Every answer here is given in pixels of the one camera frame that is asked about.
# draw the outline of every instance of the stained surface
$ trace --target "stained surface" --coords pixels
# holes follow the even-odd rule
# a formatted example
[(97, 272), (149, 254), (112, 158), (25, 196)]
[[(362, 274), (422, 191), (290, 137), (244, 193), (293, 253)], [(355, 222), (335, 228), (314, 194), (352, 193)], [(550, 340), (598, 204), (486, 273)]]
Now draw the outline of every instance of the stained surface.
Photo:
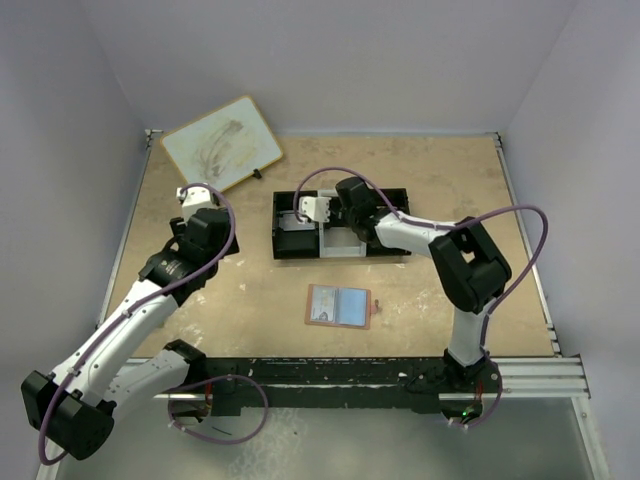
[[(240, 253), (224, 259), (218, 275), (152, 333), (137, 356), (153, 356), (182, 338), (209, 356), (438, 356), (451, 334), (452, 307), (431, 260), (326, 259), (275, 261), (271, 253), (273, 191), (293, 190), (313, 169), (342, 165), (381, 187), (405, 187), (412, 214), (460, 220), (510, 203), (493, 141), (480, 138), (282, 137), (285, 158), (227, 192), (238, 218)], [(310, 188), (332, 188), (343, 174), (323, 173)], [(138, 199), (112, 296), (119, 303), (146, 259), (170, 236), (180, 214), (173, 195), (181, 176), (158, 145)], [(487, 228), (517, 274), (526, 254), (515, 216)], [(304, 323), (309, 284), (370, 289), (382, 311), (370, 330)], [(492, 319), (494, 355), (552, 355), (533, 277)]]
[(206, 182), (221, 191), (282, 157), (249, 97), (207, 113), (161, 141), (187, 182)]

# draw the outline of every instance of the metal frame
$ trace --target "metal frame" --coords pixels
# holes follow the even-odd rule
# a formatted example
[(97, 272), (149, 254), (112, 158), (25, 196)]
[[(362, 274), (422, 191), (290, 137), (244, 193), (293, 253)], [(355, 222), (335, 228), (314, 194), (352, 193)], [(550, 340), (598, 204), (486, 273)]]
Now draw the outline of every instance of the metal frame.
[[(135, 212), (135, 206), (138, 200), (140, 187), (151, 154), (151, 147), (153, 141), (157, 135), (162, 134), (162, 130), (146, 130), (147, 133), (147, 157), (144, 164), (144, 168), (140, 174), (140, 180), (138, 183), (138, 191), (133, 199), (131, 209), (127, 218), (127, 224), (125, 231), (116, 254), (114, 266), (109, 278), (109, 284), (105, 294), (105, 299), (102, 305), (102, 309), (99, 316), (99, 322), (101, 323), (105, 316), (106, 311), (111, 299), (113, 291), (113, 285), (120, 266), (122, 254), (133, 220)], [(504, 152), (502, 150), (502, 140), (498, 133), (486, 133), (487, 136), (494, 140), (496, 152), (500, 159), (500, 165), (507, 183), (509, 196), (513, 203), (517, 203), (517, 198), (514, 192), (513, 183), (509, 175), (509, 171), (506, 165)], [(526, 229), (522, 215), (520, 212), (516, 212), (516, 218), (518, 227), (522, 236), (527, 255), (531, 257), (531, 244), (526, 234)], [(551, 321), (551, 315), (547, 305), (544, 292), (542, 290), (542, 284), (537, 267), (533, 268), (533, 276), (538, 288), (538, 294), (540, 296), (540, 303), (542, 306), (543, 314), (547, 327), (549, 330), (549, 336), (555, 352), (555, 357), (504, 357), (494, 358), (493, 360), (500, 367), (500, 371), (503, 375), (503, 396), (504, 398), (571, 398), (578, 422), (579, 430), (582, 436), (583, 443), (587, 452), (591, 470), (594, 478), (597, 480), (609, 479), (610, 473), (606, 462), (604, 450), (597, 435), (597, 427), (594, 420), (594, 416), (591, 413), (589, 405), (589, 388), (587, 384), (586, 374), (582, 365), (582, 361), (579, 357), (564, 358), (558, 344), (558, 337)], [(120, 374), (139, 366), (147, 359), (144, 358), (132, 358), (120, 371)], [(192, 399), (201, 400), (201, 394), (192, 393), (180, 393), (171, 394), (172, 399)], [(159, 394), (154, 397), (155, 399), (167, 399), (167, 394)], [(467, 398), (467, 394), (446, 394), (440, 396), (441, 400), (462, 400)], [(58, 472), (58, 467), (40, 467), (36, 480), (55, 480)]]

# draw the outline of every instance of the card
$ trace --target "card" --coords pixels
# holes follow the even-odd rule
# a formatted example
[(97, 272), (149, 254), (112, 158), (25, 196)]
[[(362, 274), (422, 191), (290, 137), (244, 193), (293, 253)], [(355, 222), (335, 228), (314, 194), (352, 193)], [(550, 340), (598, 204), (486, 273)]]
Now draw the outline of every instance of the card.
[(309, 285), (305, 323), (368, 329), (370, 296), (360, 288)]

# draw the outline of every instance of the cable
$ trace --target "cable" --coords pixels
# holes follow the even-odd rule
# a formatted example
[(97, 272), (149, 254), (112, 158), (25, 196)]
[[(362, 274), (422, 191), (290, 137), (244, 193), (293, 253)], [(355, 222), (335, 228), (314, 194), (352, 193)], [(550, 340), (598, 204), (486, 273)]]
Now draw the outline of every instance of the cable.
[(260, 420), (260, 423), (258, 424), (256, 429), (253, 432), (251, 432), (249, 435), (246, 435), (242, 438), (233, 439), (233, 440), (223, 440), (220, 438), (209, 437), (208, 435), (203, 435), (202, 433), (194, 432), (193, 430), (189, 430), (182, 423), (180, 423), (178, 420), (175, 419), (175, 417), (173, 416), (173, 413), (171, 413), (171, 402), (169, 402), (167, 404), (167, 412), (169, 414), (169, 420), (171, 421), (171, 425), (183, 431), (184, 433), (191, 435), (194, 438), (197, 438), (198, 440), (203, 440), (209, 443), (215, 443), (216, 445), (238, 445), (240, 443), (244, 443), (248, 440), (251, 440), (258, 433), (260, 433), (260, 430), (262, 430), (262, 427), (264, 427), (264, 424), (267, 422), (267, 417), (269, 416), (269, 400), (267, 399), (267, 394), (265, 393), (263, 388), (258, 384), (258, 382), (256, 382), (252, 378), (245, 377), (244, 375), (221, 375), (219, 377), (209, 378), (207, 380), (192, 383), (190, 385), (183, 385), (178, 388), (172, 388), (171, 390), (169, 390), (169, 392), (170, 393), (184, 392), (186, 390), (192, 390), (194, 388), (198, 388), (203, 385), (209, 385), (215, 382), (221, 382), (223, 380), (230, 380), (234, 378), (238, 380), (243, 380), (253, 385), (256, 388), (256, 390), (258, 390), (258, 393), (262, 397), (262, 402), (264, 405), (262, 419)]
[(47, 429), (49, 428), (49, 423), (51, 422), (51, 417), (53, 416), (53, 413), (54, 413), (55, 409), (57, 408), (58, 403), (60, 402), (60, 399), (62, 397), (63, 392), (66, 391), (67, 387), (69, 386), (69, 384), (71, 383), (71, 381), (75, 377), (74, 372), (77, 372), (77, 371), (79, 371), (80, 368), (82, 368), (82, 366), (86, 363), (87, 359), (91, 356), (91, 354), (95, 351), (95, 349), (105, 340), (105, 338), (107, 338), (111, 334), (111, 332), (113, 332), (116, 328), (118, 328), (118, 326), (125, 319), (129, 318), (134, 311), (136, 311), (137, 309), (142, 307), (148, 301), (153, 300), (154, 298), (157, 298), (157, 297), (159, 297), (161, 295), (165, 295), (167, 293), (170, 293), (171, 291), (175, 290), (176, 288), (179, 288), (182, 285), (184, 285), (185, 283), (190, 282), (194, 278), (202, 275), (203, 273), (208, 271), (211, 267), (213, 267), (218, 261), (220, 261), (220, 259), (222, 259), (222, 257), (224, 257), (224, 255), (227, 253), (227, 251), (231, 247), (231, 244), (233, 243), (233, 239), (234, 239), (235, 234), (236, 234), (236, 217), (233, 214), (233, 209), (231, 208), (231, 204), (224, 197), (224, 195), (222, 195), (222, 193), (220, 193), (218, 190), (216, 190), (215, 188), (213, 188), (212, 186), (210, 186), (210, 185), (208, 185), (206, 183), (191, 183), (191, 184), (185, 186), (180, 192), (181, 193), (186, 192), (188, 189), (193, 188), (193, 187), (206, 188), (216, 198), (218, 198), (222, 202), (222, 204), (227, 208), (227, 211), (229, 212), (229, 225), (230, 225), (229, 238), (227, 238), (227, 241), (224, 244), (224, 246), (222, 247), (222, 250), (220, 250), (220, 253), (218, 253), (206, 265), (204, 265), (203, 267), (199, 268), (198, 270), (196, 270), (195, 272), (191, 273), (190, 275), (187, 275), (186, 277), (184, 277), (184, 278), (182, 278), (182, 279), (180, 279), (180, 280), (178, 280), (178, 281), (176, 281), (174, 283), (170, 283), (166, 287), (161, 288), (160, 290), (158, 290), (158, 291), (156, 291), (156, 292), (154, 292), (154, 293), (152, 293), (150, 295), (147, 295), (144, 298), (141, 298), (137, 302), (134, 302), (126, 311), (124, 311), (120, 315), (118, 315), (118, 317), (116, 317), (116, 319), (113, 322), (111, 322), (100, 333), (100, 335), (98, 335), (95, 338), (93, 343), (91, 343), (91, 345), (89, 345), (87, 347), (87, 349), (83, 352), (83, 354), (80, 357), (78, 357), (78, 360), (73, 365), (73, 367), (71, 369), (71, 372), (68, 373), (64, 377), (64, 379), (62, 380), (62, 382), (60, 382), (60, 385), (56, 389), (55, 393), (53, 394), (53, 397), (51, 398), (51, 401), (49, 402), (49, 405), (47, 406), (47, 410), (46, 410), (46, 412), (44, 414), (44, 418), (42, 419), (42, 425), (40, 426), (40, 434), (38, 435), (38, 456), (40, 457), (40, 462), (43, 465), (48, 466), (48, 467), (52, 466), (52, 465), (55, 465), (56, 463), (58, 463), (60, 460), (62, 460), (67, 455), (67, 452), (63, 452), (60, 455), (58, 455), (56, 458), (53, 458), (53, 459), (47, 458), (47, 454), (46, 454), (46, 450), (45, 450), (45, 448), (46, 448), (46, 438), (47, 438), (46, 433), (47, 433)]
[[(533, 266), (538, 260), (538, 257), (542, 252), (542, 248), (544, 247), (544, 244), (547, 241), (547, 236), (549, 234), (549, 220), (547, 218), (547, 215), (539, 207), (536, 207), (535, 205), (525, 204), (525, 205), (511, 205), (508, 207), (499, 208), (497, 210), (493, 210), (491, 212), (488, 212), (478, 217), (467, 220), (465, 222), (458, 223), (456, 225), (443, 225), (439, 223), (413, 220), (413, 219), (407, 218), (405, 215), (400, 215), (400, 212), (398, 211), (398, 209), (393, 206), (393, 204), (391, 203), (389, 198), (387, 198), (384, 192), (375, 183), (373, 183), (364, 175), (346, 167), (324, 167), (324, 168), (319, 168), (318, 170), (315, 170), (311, 172), (309, 175), (307, 175), (300, 182), (300, 184), (298, 185), (298, 188), (296, 188), (296, 191), (293, 194), (293, 212), (298, 221), (300, 222), (303, 221), (302, 216), (298, 211), (298, 198), (300, 197), (300, 190), (302, 190), (302, 187), (304, 186), (304, 184), (307, 183), (311, 178), (315, 177), (319, 173), (328, 172), (328, 171), (346, 172), (360, 178), (362, 181), (368, 184), (371, 188), (373, 188), (378, 195), (380, 195), (380, 198), (382, 199), (384, 204), (387, 206), (389, 211), (392, 214), (394, 214), (401, 222), (406, 223), (408, 225), (413, 225), (416, 227), (426, 227), (426, 228), (433, 228), (435, 230), (444, 230), (444, 231), (455, 231), (463, 228), (469, 228), (483, 222), (484, 220), (488, 220), (490, 218), (497, 217), (499, 215), (504, 215), (505, 213), (516, 212), (519, 210), (530, 210), (530, 211), (536, 212), (540, 216), (540, 220), (542, 221), (542, 233), (540, 234), (540, 240), (538, 241), (538, 245), (536, 246), (536, 249), (531, 254), (531, 258), (529, 259), (525, 267), (522, 269), (522, 272), (520, 272), (520, 274), (516, 277), (516, 279), (511, 283), (511, 285), (509, 285), (509, 287), (502, 293), (502, 295), (500, 295), (496, 299), (496, 301), (489, 307), (489, 309), (487, 310), (487, 314), (482, 320), (482, 330), (480, 334), (480, 348), (482, 348), (482, 351), (484, 352), (485, 359), (491, 364), (492, 367), (496, 369), (496, 371), (499, 371), (498, 365), (491, 360), (491, 358), (489, 357), (489, 352), (485, 349), (487, 331), (489, 328), (489, 319), (491, 317), (491, 314), (496, 310), (496, 308), (498, 308), (498, 306), (518, 287), (518, 285), (522, 283), (522, 281), (525, 279), (527, 274), (533, 269)], [(484, 415), (482, 415), (480, 418), (478, 418), (474, 422), (466, 425), (460, 425), (460, 426), (464, 428), (470, 428), (470, 427), (477, 426), (483, 423), (484, 421), (486, 421), (487, 418), (489, 418), (493, 414), (493, 412), (495, 412), (501, 397), (502, 397), (502, 376), (498, 375), (498, 393), (493, 404), (491, 404), (491, 407), (489, 407), (489, 409)]]

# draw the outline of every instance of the black base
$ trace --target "black base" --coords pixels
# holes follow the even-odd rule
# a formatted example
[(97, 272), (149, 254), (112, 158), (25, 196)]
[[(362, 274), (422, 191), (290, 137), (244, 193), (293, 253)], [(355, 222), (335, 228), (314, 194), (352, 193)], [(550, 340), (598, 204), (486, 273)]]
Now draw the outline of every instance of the black base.
[[(497, 392), (491, 375), (499, 372), (488, 362), (482, 360), (462, 377), (448, 362), (446, 356), (207, 358), (204, 372), (186, 383), (237, 373), (261, 385), (273, 408), (402, 408), (421, 414), (441, 413), (440, 394), (474, 394), (480, 382), (485, 393)], [(469, 403), (462, 400), (461, 410)], [(227, 381), (214, 385), (213, 405), (212, 415), (237, 416), (243, 407), (261, 407), (262, 399), (248, 383)]]

